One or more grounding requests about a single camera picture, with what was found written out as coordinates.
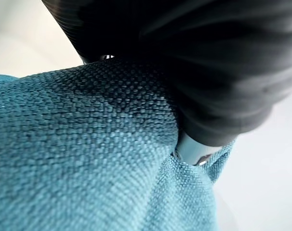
knit fabric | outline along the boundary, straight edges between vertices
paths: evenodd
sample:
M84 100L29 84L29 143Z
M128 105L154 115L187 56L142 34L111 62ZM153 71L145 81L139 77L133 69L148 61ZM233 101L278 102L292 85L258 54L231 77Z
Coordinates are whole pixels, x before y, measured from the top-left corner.
M171 156L176 106L152 64L0 76L0 231L213 231L212 184Z

white background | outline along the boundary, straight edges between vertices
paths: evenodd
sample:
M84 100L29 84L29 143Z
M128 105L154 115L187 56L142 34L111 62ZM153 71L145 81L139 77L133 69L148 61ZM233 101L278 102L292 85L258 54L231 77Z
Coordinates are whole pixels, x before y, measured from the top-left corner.
M80 64L40 0L0 0L0 74ZM214 188L222 230L292 231L292 95L260 128L238 138Z

white floor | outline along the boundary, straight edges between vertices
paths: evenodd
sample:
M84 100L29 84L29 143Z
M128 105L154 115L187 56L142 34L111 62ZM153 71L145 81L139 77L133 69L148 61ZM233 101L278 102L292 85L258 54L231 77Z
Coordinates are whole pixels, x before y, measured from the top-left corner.
M40 0L0 1L0 74L82 64ZM215 185L223 231L292 231L292 96L239 137Z

textured fabric surface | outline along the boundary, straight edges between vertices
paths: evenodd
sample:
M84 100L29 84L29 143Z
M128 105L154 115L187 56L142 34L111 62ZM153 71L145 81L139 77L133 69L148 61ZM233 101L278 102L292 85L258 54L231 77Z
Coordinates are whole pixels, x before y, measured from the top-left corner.
M212 184L170 154L177 116L164 74L111 59L0 77L0 231L212 231Z

teal fabric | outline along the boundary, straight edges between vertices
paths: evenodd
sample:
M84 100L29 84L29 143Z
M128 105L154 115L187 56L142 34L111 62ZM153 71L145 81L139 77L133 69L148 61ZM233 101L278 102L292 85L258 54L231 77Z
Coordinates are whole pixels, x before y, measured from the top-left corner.
M110 59L0 77L0 231L213 231L202 167L171 156L177 110L151 63Z

